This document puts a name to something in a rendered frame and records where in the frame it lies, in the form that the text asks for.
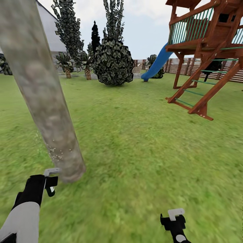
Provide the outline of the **pesticide atomizer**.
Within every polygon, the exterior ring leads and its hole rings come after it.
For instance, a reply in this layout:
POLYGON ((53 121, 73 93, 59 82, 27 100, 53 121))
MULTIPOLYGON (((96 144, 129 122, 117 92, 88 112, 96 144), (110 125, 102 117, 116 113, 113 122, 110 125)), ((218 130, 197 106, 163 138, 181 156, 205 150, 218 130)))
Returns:
POLYGON ((53 186, 47 188, 46 191, 47 191, 49 197, 52 197, 55 194, 55 190, 54 190, 54 187, 53 186))

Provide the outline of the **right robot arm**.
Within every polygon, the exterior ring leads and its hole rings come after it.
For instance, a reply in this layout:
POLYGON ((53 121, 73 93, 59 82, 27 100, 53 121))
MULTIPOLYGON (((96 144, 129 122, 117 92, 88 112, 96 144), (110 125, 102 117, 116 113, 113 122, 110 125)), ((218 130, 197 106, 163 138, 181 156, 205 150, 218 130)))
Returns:
POLYGON ((161 224, 164 225, 166 231, 170 231, 174 243, 191 243, 185 237, 183 229, 185 229, 185 210, 183 208, 168 210, 169 218, 160 218, 161 224))

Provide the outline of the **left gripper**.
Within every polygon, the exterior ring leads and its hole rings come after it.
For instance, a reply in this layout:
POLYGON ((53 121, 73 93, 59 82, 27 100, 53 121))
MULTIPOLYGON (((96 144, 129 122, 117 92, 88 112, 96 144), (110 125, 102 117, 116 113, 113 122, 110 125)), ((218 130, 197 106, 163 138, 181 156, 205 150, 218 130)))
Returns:
POLYGON ((57 183, 58 183, 58 176, 57 177, 46 177, 48 179, 48 185, 46 188, 49 188, 49 187, 55 187, 57 186, 57 183))

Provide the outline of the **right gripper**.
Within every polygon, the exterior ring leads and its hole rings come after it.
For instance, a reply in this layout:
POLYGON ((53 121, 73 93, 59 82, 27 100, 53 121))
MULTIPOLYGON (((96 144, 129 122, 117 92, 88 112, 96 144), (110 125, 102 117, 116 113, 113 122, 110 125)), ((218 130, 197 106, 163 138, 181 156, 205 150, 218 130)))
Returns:
POLYGON ((170 218, 160 218, 161 224, 164 225, 164 228, 166 231, 170 231, 174 228, 174 227, 180 227, 183 231, 183 229, 185 229, 185 218, 183 215, 179 215, 179 216, 175 216, 174 221, 170 221, 170 218))

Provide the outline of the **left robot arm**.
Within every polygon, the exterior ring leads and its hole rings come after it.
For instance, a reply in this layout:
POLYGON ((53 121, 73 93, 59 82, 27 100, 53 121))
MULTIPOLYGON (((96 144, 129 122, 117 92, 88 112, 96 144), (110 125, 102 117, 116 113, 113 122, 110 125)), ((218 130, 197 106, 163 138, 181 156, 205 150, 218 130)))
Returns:
POLYGON ((32 175, 27 179, 23 192, 19 192, 11 212, 0 229, 0 243, 38 243, 39 212, 44 189, 55 187, 61 168, 49 168, 44 174, 32 175))

